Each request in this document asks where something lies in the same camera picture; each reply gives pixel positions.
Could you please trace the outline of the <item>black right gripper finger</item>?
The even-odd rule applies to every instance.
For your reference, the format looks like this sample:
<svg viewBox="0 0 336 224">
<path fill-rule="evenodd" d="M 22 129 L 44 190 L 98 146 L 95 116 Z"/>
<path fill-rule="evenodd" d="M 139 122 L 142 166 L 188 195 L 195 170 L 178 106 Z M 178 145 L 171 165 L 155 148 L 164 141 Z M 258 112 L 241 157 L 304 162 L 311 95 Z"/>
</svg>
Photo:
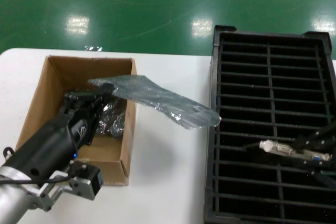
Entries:
<svg viewBox="0 0 336 224">
<path fill-rule="evenodd" d="M 335 147 L 335 123 L 321 127 L 296 139 L 296 148 L 334 148 Z"/>
<path fill-rule="evenodd" d="M 314 179 L 325 186 L 335 186 L 335 162 L 325 161 L 317 156 L 313 159 L 304 160 L 303 168 L 312 175 Z"/>
</svg>

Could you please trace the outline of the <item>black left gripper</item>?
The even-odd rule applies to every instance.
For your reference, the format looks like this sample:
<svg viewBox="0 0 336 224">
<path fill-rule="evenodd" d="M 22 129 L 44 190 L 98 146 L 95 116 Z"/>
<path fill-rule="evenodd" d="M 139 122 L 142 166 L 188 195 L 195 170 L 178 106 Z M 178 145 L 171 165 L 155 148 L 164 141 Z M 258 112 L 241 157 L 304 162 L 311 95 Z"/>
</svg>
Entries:
<svg viewBox="0 0 336 224">
<path fill-rule="evenodd" d="M 58 113 L 45 123 L 17 149 L 5 166 L 34 182 L 44 182 L 54 171 L 65 168 L 83 145 L 91 145 L 103 108 L 111 100 L 113 91 L 114 85 L 105 83 L 95 90 L 66 93 L 64 113 Z"/>
</svg>

